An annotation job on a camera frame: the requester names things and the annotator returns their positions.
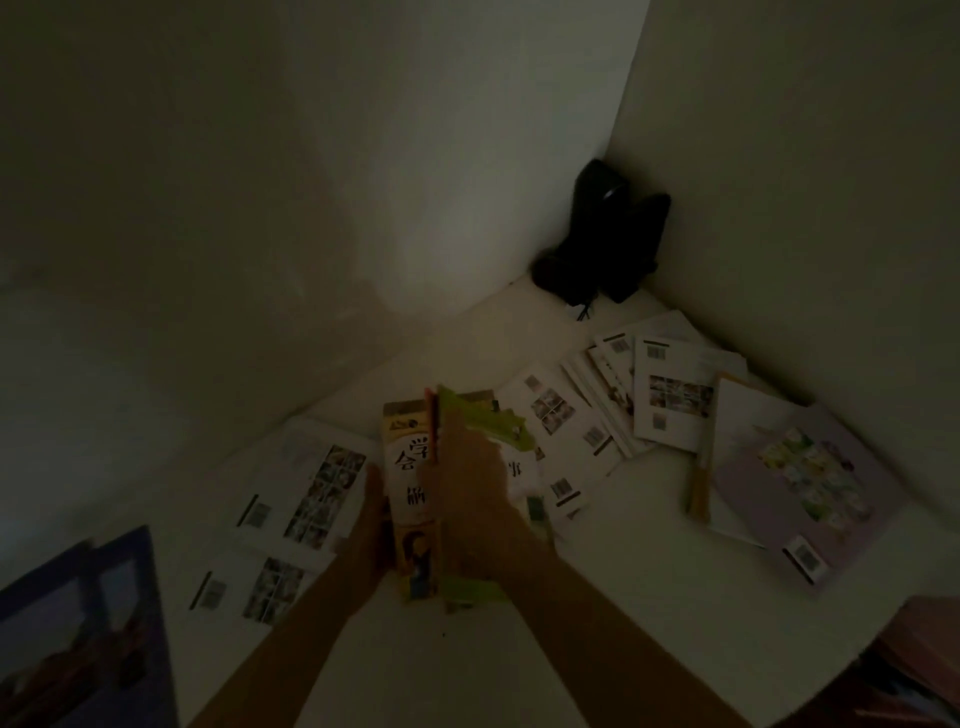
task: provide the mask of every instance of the purple cover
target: purple cover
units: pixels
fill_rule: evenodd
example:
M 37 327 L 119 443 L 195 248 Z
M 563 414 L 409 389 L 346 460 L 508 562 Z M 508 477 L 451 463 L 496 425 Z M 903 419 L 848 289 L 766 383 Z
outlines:
M 821 404 L 717 469 L 713 485 L 780 567 L 812 592 L 846 568 L 907 498 Z

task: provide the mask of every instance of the person's right hand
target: person's right hand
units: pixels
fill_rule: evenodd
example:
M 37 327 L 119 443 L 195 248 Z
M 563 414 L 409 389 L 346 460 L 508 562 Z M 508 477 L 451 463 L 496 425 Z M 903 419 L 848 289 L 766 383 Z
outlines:
M 491 564 L 523 519 L 507 500 L 507 468 L 500 448 L 468 430 L 461 412 L 444 416 L 440 462 L 424 463 L 420 486 L 445 533 L 481 562 Z

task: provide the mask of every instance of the table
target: table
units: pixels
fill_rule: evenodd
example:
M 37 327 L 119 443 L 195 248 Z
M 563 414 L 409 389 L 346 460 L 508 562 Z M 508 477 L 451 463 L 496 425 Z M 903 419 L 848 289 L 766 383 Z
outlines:
M 599 301 L 590 321 L 576 323 L 559 300 L 520 279 L 310 413 L 378 437 L 383 402 L 417 398 L 423 386 L 440 382 L 461 391 L 495 387 L 533 360 L 558 369 L 560 358 L 584 348 L 593 333 L 663 310 L 641 291 L 621 305 Z M 99 534 L 106 539 L 140 522 L 152 529 L 184 724 L 253 645 L 187 628 L 178 615 L 193 585 L 178 577 L 220 538 L 232 485 L 250 475 L 269 442 L 158 494 Z M 666 447 L 624 463 L 598 488 L 559 551 L 754 725 L 803 705 L 958 548 L 957 536 L 911 505 L 842 578 L 812 598 L 782 581 L 758 549 L 684 516 L 691 465 L 691 455 Z M 321 724 L 584 722 L 512 606 L 448 617 L 437 600 L 402 605 L 388 576 L 344 630 L 303 709 L 300 725 Z

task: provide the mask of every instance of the person's left hand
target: person's left hand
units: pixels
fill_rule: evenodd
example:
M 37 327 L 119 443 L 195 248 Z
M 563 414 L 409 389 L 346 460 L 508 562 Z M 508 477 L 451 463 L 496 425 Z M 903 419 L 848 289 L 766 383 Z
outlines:
M 337 549 L 335 562 L 347 584 L 348 616 L 360 611 L 376 591 L 383 574 L 394 564 L 393 526 L 383 520 L 386 499 L 383 474 L 370 463 L 363 509 L 349 537 Z

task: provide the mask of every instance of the white wall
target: white wall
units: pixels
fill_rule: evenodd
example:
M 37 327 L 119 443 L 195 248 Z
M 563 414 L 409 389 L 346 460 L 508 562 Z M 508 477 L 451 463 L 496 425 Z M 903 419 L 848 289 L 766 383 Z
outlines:
M 645 10 L 4 3 L 0 564 L 520 275 Z
M 608 159 L 654 290 L 960 517 L 960 4 L 655 0 Z

